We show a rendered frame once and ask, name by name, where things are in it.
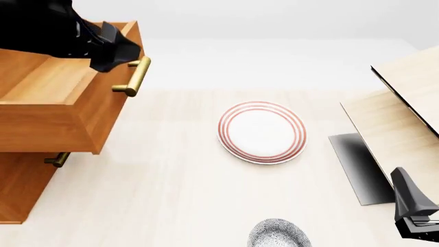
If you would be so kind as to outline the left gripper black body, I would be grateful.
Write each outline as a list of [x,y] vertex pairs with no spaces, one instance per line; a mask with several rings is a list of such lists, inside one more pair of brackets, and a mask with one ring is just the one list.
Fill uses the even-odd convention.
[[98,31],[101,30],[99,26],[84,19],[75,18],[75,30],[74,58],[96,58],[103,55],[104,42],[98,36]]

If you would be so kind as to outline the long brass drawer handle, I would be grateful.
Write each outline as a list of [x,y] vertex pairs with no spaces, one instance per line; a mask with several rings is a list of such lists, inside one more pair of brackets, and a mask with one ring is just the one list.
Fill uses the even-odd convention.
[[128,67],[136,67],[129,82],[126,85],[112,86],[112,92],[124,93],[128,97],[137,96],[150,64],[151,59],[147,56],[144,56],[137,61],[129,62]]

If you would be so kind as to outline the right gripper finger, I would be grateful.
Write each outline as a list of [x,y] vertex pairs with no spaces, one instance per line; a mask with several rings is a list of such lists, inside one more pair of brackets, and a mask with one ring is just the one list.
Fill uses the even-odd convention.
[[415,184],[402,167],[391,172],[395,194],[395,221],[403,217],[427,217],[439,211],[439,206],[431,201]]

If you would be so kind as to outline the pale wood and black box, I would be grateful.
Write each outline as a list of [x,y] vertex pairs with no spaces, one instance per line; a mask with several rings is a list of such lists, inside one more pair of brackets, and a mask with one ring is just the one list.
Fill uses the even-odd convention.
[[370,68],[386,88],[341,107],[387,188],[391,172],[402,167],[439,204],[439,45]]

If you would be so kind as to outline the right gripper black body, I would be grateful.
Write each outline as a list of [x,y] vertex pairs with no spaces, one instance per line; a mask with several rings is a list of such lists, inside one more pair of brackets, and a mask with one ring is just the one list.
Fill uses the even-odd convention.
[[402,238],[439,242],[439,220],[431,220],[435,211],[395,211],[395,225]]

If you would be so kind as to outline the wooden cabinet drawer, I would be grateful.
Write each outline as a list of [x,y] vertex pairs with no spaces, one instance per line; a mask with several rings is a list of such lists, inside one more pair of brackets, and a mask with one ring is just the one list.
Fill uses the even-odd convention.
[[99,154],[128,98],[112,86],[135,69],[0,49],[0,152]]

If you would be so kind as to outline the grey patterned bowl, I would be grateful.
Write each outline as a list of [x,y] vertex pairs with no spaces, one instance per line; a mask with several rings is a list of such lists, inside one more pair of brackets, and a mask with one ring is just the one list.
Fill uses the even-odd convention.
[[303,230],[282,219],[266,219],[254,226],[247,247],[312,247]]

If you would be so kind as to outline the white plate with red rings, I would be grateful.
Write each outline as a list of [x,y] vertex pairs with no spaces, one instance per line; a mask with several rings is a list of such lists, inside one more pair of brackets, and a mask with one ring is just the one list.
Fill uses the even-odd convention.
[[300,156],[308,133],[300,115],[280,104],[242,102],[222,113],[217,139],[233,156],[254,164],[274,165]]

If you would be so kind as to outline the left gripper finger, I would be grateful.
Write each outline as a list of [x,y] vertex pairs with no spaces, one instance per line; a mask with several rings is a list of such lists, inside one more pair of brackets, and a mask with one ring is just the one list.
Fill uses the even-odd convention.
[[122,44],[99,45],[97,43],[90,44],[90,67],[98,72],[107,73],[121,65],[127,63],[127,46]]
[[103,22],[101,29],[103,55],[111,62],[131,62],[138,59],[141,47],[126,38],[114,25]]

